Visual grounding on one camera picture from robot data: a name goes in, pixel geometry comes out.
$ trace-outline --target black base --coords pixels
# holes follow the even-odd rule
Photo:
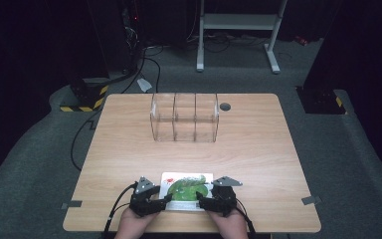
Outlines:
[[[63,112],[93,112],[100,108],[107,86],[87,87],[87,90],[81,96],[74,94],[69,89],[64,99],[61,101],[60,109]]]
[[[296,91],[307,114],[346,114],[342,101],[333,90],[313,90],[296,87]]]

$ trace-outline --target black cable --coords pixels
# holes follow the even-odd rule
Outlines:
[[[234,207],[235,209],[237,209],[237,211],[239,213],[241,213],[241,215],[243,215],[244,219],[246,220],[247,222],[247,225],[248,225],[248,228],[250,229],[250,237],[252,239],[257,239],[257,235],[256,235],[256,229],[254,228],[253,226],[253,222],[250,220],[250,218],[248,217],[247,215],[247,212],[243,212],[240,208],[238,208],[237,206]]]
[[[161,45],[159,47],[152,47],[152,48],[160,48],[161,50],[159,52],[153,53],[151,55],[144,55],[144,57],[154,57],[154,56],[159,55],[160,53],[162,53],[163,50],[164,50],[164,46],[163,45]]]
[[[260,44],[263,44],[263,43],[266,43],[268,38],[265,38],[265,39],[261,39],[261,38],[254,38],[254,39],[243,39],[243,38],[237,38],[237,39],[233,39],[231,40],[231,45],[233,46],[244,46],[244,47],[252,47],[252,46],[258,46]],[[251,42],[249,43],[237,43],[237,42],[234,42],[234,41],[238,41],[238,40],[249,40]]]
[[[153,59],[150,59],[150,58],[144,58],[144,60],[148,60],[150,62],[153,62],[154,64],[156,64],[157,68],[158,68],[158,73],[157,73],[157,79],[156,79],[156,93],[159,92],[159,79],[160,79],[160,65],[154,61]]]
[[[116,209],[114,209],[114,211],[117,211],[119,208],[123,207],[123,206],[126,206],[126,205],[129,205],[130,203],[123,203],[122,205],[116,207]]]
[[[111,79],[111,80],[108,80],[108,81],[105,81],[105,82],[102,82],[102,83],[89,83],[90,86],[92,87],[105,87],[105,86],[108,86],[108,85],[111,85],[111,84],[114,84],[114,83],[118,83],[118,82],[121,82],[121,81],[124,81],[130,77],[132,77],[132,75],[134,75],[136,73],[137,69],[133,69],[132,71],[130,71],[127,75],[124,75],[124,76],[121,76],[121,77],[118,77],[118,78],[114,78],[114,79]]]
[[[192,36],[192,34],[194,33],[195,25],[197,24],[197,15],[198,15],[198,1],[195,1],[194,22],[192,24],[192,28],[191,28],[190,34],[187,37],[187,42],[190,39],[190,37]]]
[[[245,209],[244,204],[243,204],[238,198],[236,198],[236,199],[237,199],[237,201],[240,203],[241,207],[244,209],[245,214],[248,215],[248,214],[247,214],[247,209]]]
[[[183,49],[185,52],[191,52],[198,49],[198,43],[188,42],[187,46]]]
[[[290,62],[292,60],[292,55],[288,53],[279,52],[279,58],[284,61]]]
[[[138,182],[134,182],[133,184],[127,186],[125,189],[123,189],[123,191],[117,197],[116,201],[113,204],[112,209],[110,210],[109,216],[107,217],[106,225],[104,226],[104,231],[103,231],[103,239],[107,238],[107,233],[109,231],[110,222],[111,222],[111,219],[113,218],[115,211],[117,210],[116,206],[117,206],[117,203],[120,201],[120,198],[122,198],[123,194],[125,194],[125,192],[127,190],[129,190],[131,188],[135,188],[137,186],[137,184],[138,184]]]
[[[135,74],[135,77],[132,79],[132,81],[129,83],[129,85],[121,92],[121,94],[124,94],[132,86],[132,83],[135,82],[135,80],[137,79],[137,77],[141,73],[141,70],[142,70],[143,67],[144,67],[144,59],[142,59],[141,66],[138,69],[138,72]]]
[[[98,110],[97,112],[95,112],[91,117],[89,117],[83,124],[82,126],[79,128],[79,130],[77,130],[77,133],[76,135],[74,136],[74,139],[73,139],[73,142],[71,143],[71,162],[73,163],[73,166],[78,170],[78,171],[82,171],[82,169],[76,164],[76,162],[74,161],[74,146],[76,144],[76,140],[77,140],[77,137],[79,136],[80,134],[80,131],[83,129],[83,127],[86,125],[86,123],[90,123],[90,130],[95,130],[96,127],[95,127],[95,122],[93,120],[91,120],[93,117],[95,117],[97,114],[99,114],[101,112],[101,110]]]
[[[216,3],[215,13],[218,13],[219,5],[220,5],[220,0],[218,0],[217,3]]]
[[[206,47],[207,44],[204,45],[204,50],[208,51],[208,52],[211,52],[211,53],[221,53],[221,52],[224,52],[226,51],[230,46],[231,46],[231,41],[225,37],[224,38],[225,41],[222,41],[222,42],[214,42],[213,40],[211,41],[212,43],[214,44],[225,44],[226,43],[226,47],[221,49],[221,50],[218,50],[218,51],[214,51],[214,50],[210,50],[209,48]]]

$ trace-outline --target white paper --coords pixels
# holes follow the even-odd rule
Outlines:
[[[143,92],[147,92],[151,89],[151,84],[145,81],[143,78],[137,80],[139,87]]]
[[[167,203],[166,210],[204,211],[198,206],[195,191],[211,198],[212,181],[213,173],[163,172],[159,198],[163,198],[168,192],[173,193],[172,201]]]

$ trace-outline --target hazard stripe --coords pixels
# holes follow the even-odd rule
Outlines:
[[[100,94],[101,94],[101,95],[105,94],[105,93],[107,92],[107,88],[108,88],[108,86],[103,87],[103,88],[100,90]]]
[[[103,98],[101,98],[100,100],[98,100],[98,101],[95,103],[95,106],[93,107],[93,109],[99,108],[99,107],[101,106],[102,103],[103,103]]]
[[[336,102],[340,108],[343,106],[342,100],[339,97],[336,97]]]
[[[88,107],[79,107],[79,109],[80,109],[82,112],[92,112],[92,111],[93,111],[92,108],[88,108]]]
[[[70,107],[61,107],[61,111],[63,111],[63,112],[73,112],[73,109],[71,109]]]

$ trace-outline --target green object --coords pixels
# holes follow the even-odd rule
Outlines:
[[[172,193],[173,201],[196,201],[196,191],[200,192],[204,196],[207,196],[209,190],[204,185],[206,183],[206,177],[200,175],[200,177],[185,177],[174,182],[167,193]]]

